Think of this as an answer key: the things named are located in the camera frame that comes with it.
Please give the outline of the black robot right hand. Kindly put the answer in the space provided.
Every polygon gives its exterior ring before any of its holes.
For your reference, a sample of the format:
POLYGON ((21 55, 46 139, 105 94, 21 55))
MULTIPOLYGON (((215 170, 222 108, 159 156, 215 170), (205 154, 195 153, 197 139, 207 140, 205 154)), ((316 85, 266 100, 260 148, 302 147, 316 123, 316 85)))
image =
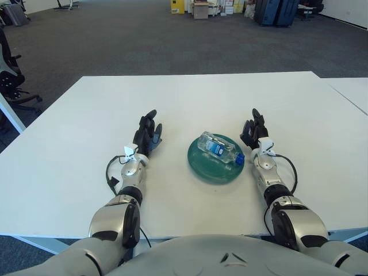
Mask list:
POLYGON ((247 120, 244 124, 240 139, 252 150, 259 148, 258 140, 268 137, 268 130, 265 127, 265 120, 257 109, 252 110, 253 119, 247 120))

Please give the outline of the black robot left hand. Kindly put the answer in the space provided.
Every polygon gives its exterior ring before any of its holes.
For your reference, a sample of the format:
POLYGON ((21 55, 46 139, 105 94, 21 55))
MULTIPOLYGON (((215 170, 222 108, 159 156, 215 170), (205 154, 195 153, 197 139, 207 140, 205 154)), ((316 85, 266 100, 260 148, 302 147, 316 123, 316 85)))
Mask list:
POLYGON ((157 114, 156 109, 142 116, 139 128, 133 138, 133 144, 137 145, 138 154, 149 157, 151 152, 162 142, 162 124, 155 125, 154 118, 157 114))

